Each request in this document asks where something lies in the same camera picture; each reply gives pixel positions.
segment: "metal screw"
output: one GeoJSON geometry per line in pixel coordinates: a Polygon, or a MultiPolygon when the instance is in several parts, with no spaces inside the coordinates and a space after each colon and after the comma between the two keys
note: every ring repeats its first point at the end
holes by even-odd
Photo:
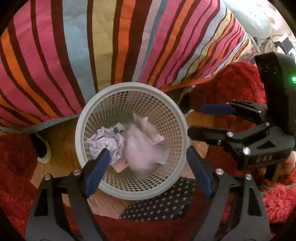
{"type": "Polygon", "coordinates": [[[246,174],[246,179],[247,179],[247,180],[252,180],[252,178],[253,178],[253,177],[252,177],[251,174],[246,174]]]}
{"type": "Polygon", "coordinates": [[[243,151],[243,153],[244,153],[246,156],[248,156],[248,155],[251,154],[251,150],[250,150],[250,148],[248,148],[248,147],[245,147],[242,151],[243,151]]]}
{"type": "Polygon", "coordinates": [[[228,132],[227,132],[227,136],[228,136],[228,137],[233,137],[233,132],[228,131],[228,132]]]}
{"type": "Polygon", "coordinates": [[[80,171],[79,169],[75,169],[75,170],[73,171],[73,175],[74,175],[74,176],[78,176],[80,173],[81,173],[81,171],[80,171]]]}
{"type": "Polygon", "coordinates": [[[223,175],[224,171],[222,169],[218,168],[218,169],[216,169],[216,173],[218,175],[223,175]]]}
{"type": "Polygon", "coordinates": [[[46,174],[45,176],[44,176],[44,180],[49,180],[50,178],[51,178],[52,176],[50,175],[50,174],[46,174]]]}

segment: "wooden floor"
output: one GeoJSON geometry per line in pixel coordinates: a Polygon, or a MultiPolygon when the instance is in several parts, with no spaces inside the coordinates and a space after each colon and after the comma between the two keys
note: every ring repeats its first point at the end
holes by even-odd
{"type": "MultiPolygon", "coordinates": [[[[77,118],[72,119],[39,132],[44,139],[48,140],[52,149],[52,159],[48,164],[38,162],[34,176],[31,180],[36,187],[39,186],[43,176],[47,173],[51,173],[54,177],[60,177],[68,175],[74,169],[81,168],[76,157],[74,145],[77,120],[77,118]]],[[[213,125],[212,116],[202,115],[195,112],[190,113],[186,118],[186,121],[188,126],[213,125]]],[[[207,145],[205,143],[192,142],[192,145],[195,146],[202,157],[206,155],[207,145]]],[[[182,176],[194,178],[188,165],[182,176]]],[[[63,196],[63,200],[66,205],[70,205],[67,195],[63,196]]],[[[99,189],[88,199],[88,202],[93,213],[113,218],[118,218],[130,203],[130,201],[114,198],[99,189]]]]}

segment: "red fluffy rug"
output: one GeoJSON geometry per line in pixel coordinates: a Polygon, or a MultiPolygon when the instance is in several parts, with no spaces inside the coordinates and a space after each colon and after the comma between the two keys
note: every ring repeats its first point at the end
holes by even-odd
{"type": "MultiPolygon", "coordinates": [[[[214,81],[208,83],[207,88],[203,89],[205,100],[198,100],[199,103],[215,103],[221,100],[222,103],[231,99],[246,99],[249,101],[264,101],[263,87],[260,84],[258,71],[253,66],[244,66],[240,63],[230,64],[229,68],[221,70],[214,81]],[[234,71],[243,74],[233,75],[231,78],[227,75],[234,71]],[[248,74],[254,80],[252,83],[246,83],[241,77],[248,74]]],[[[250,127],[250,123],[234,117],[222,117],[216,119],[216,126],[231,127],[235,130],[243,130],[250,127]]],[[[236,163],[233,158],[223,152],[219,147],[211,146],[208,150],[207,159],[216,166],[224,169],[231,175],[242,176],[246,172],[236,170],[236,163]]],[[[36,193],[36,188],[30,183],[33,172],[36,168],[36,154],[33,149],[30,138],[25,134],[9,134],[0,136],[0,206],[8,216],[9,220],[16,230],[24,237],[26,223],[28,220],[29,209],[36,193]]],[[[294,181],[296,172],[289,176],[289,182],[294,181]]],[[[274,189],[265,193],[263,201],[266,206],[270,223],[283,223],[296,205],[296,186],[287,188],[282,184],[276,184],[274,189]]],[[[205,210],[208,208],[208,202],[198,188],[194,192],[191,204],[188,207],[184,218],[174,221],[153,221],[153,222],[134,222],[127,220],[113,219],[109,217],[96,215],[103,232],[110,241],[138,241],[138,240],[186,240],[192,231],[192,224],[197,222],[205,210]]],[[[73,215],[69,208],[66,208],[70,227],[75,234],[79,234],[73,215]]]]}

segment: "blue gripper pad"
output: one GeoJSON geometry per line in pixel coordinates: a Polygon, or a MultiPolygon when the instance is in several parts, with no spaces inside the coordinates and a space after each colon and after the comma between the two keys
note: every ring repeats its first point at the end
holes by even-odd
{"type": "Polygon", "coordinates": [[[88,161],[83,167],[85,190],[87,198],[94,194],[98,189],[104,173],[110,164],[110,152],[104,148],[95,160],[88,161]]]}
{"type": "Polygon", "coordinates": [[[235,108],[228,104],[204,104],[200,111],[207,115],[231,115],[236,112],[235,108]]]}
{"type": "Polygon", "coordinates": [[[205,167],[201,163],[202,158],[193,146],[188,147],[186,151],[186,158],[201,192],[207,197],[212,196],[214,192],[211,188],[211,174],[206,171],[205,167]]]}

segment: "patterned cloth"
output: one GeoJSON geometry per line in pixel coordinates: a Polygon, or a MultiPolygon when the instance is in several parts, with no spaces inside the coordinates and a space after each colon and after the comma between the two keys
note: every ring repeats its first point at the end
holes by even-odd
{"type": "Polygon", "coordinates": [[[132,202],[119,219],[155,221],[180,219],[193,195],[196,180],[181,177],[166,192],[157,197],[132,202]]]}
{"type": "Polygon", "coordinates": [[[48,127],[119,82],[210,76],[251,46],[220,0],[30,0],[1,36],[0,126],[48,127]]]}

